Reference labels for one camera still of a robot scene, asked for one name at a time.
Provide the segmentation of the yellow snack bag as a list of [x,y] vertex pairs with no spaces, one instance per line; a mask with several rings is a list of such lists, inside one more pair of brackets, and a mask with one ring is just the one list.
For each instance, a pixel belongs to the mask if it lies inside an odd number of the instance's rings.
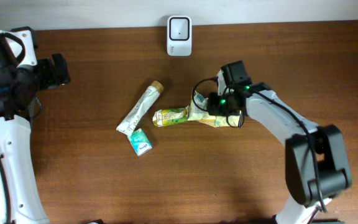
[[193,100],[190,101],[189,105],[185,108],[187,110],[187,120],[188,121],[197,121],[199,123],[207,124],[214,128],[220,127],[236,127],[242,123],[242,113],[240,115],[230,115],[228,118],[226,116],[216,116],[209,115],[207,111],[199,109],[196,105],[202,109],[206,109],[208,98],[205,98],[203,95],[199,94],[197,91],[193,94]]

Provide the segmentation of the green drink carton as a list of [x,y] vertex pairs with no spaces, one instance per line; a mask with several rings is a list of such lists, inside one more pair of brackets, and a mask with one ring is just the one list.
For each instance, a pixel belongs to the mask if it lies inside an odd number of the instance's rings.
[[154,113],[152,122],[160,128],[181,124],[188,121],[188,111],[186,108],[170,108],[165,110],[158,110]]

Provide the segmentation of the white tube with wooden cap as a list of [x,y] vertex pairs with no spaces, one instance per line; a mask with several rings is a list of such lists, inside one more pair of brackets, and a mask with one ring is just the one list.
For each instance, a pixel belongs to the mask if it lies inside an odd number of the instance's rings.
[[158,81],[153,81],[144,91],[133,109],[131,109],[129,114],[117,126],[116,130],[130,136],[135,131],[142,117],[157,101],[163,91],[164,86]]

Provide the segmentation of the teal tissue pack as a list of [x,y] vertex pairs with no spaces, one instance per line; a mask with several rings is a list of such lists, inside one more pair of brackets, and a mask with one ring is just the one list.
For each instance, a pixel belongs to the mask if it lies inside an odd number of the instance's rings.
[[141,128],[134,131],[127,138],[138,156],[141,156],[152,149],[151,142]]

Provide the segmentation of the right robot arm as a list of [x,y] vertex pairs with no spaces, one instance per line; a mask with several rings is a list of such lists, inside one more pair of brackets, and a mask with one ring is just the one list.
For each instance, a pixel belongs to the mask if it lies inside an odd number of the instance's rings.
[[229,63],[213,79],[210,115],[239,116],[233,127],[253,119],[273,134],[285,148],[285,182],[289,198],[272,223],[316,223],[315,216],[352,186],[344,138],[333,125],[320,126],[287,106],[265,83],[253,83],[244,63]]

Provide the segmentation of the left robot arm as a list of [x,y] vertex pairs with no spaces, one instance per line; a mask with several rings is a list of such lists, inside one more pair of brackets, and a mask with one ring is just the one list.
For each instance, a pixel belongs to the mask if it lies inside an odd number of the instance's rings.
[[0,223],[49,223],[30,155],[36,94],[70,83],[62,54],[38,59],[35,30],[0,30]]

